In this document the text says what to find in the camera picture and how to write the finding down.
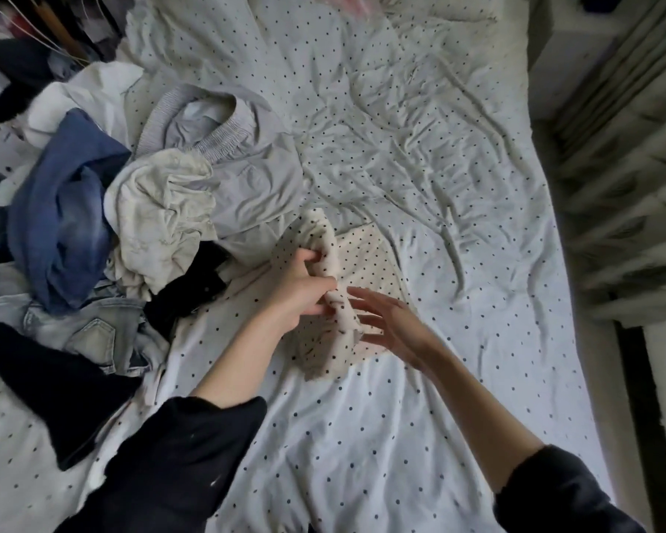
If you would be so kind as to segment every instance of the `black shirt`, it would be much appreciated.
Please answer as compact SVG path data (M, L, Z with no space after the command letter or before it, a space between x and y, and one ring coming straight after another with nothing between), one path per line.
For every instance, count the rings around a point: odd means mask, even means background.
M228 409L169 399L124 441L102 486L55 533L204 531L265 415L259 397ZM554 446L517 466L494 512L508 533L645 533L578 457Z

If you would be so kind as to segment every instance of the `bed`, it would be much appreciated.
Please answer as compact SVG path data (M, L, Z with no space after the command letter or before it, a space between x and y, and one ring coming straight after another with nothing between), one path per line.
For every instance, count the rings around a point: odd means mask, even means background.
M137 136L172 80L234 82L264 97L295 136L304 205L324 209L338 232L376 223L423 320L611 494L531 142L527 4L383 6L386 17L361 22L314 0L139 0L119 52L148 73L129 91L129 127ZM282 227L235 240L243 258L260 259ZM0 384L0 532L50 532L78 508L118 445L193 388L255 306L227 297L179 322L155 405L137 397L67 472ZM266 420L208 532L499 530L492 493L419 373L382 355L305 382L291 347L275 353Z

